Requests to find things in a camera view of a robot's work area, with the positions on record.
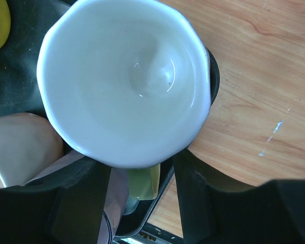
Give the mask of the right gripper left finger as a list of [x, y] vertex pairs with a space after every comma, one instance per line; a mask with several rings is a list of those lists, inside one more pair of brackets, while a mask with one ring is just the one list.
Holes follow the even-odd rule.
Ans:
[[97, 243], [111, 168], [79, 160], [0, 189], [0, 243]]

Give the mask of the pale green octagonal mug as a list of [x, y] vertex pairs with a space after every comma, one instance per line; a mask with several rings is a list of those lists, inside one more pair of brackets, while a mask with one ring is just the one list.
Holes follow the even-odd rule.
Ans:
[[210, 110], [210, 58], [189, 21], [159, 1], [76, 1], [45, 35], [37, 81], [47, 117], [74, 150], [128, 172], [155, 199], [160, 164]]

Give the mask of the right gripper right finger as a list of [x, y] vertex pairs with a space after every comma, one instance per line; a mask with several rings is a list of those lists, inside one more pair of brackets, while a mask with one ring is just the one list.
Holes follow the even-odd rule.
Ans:
[[185, 243], [305, 243], [305, 180], [254, 187], [187, 149], [173, 163]]

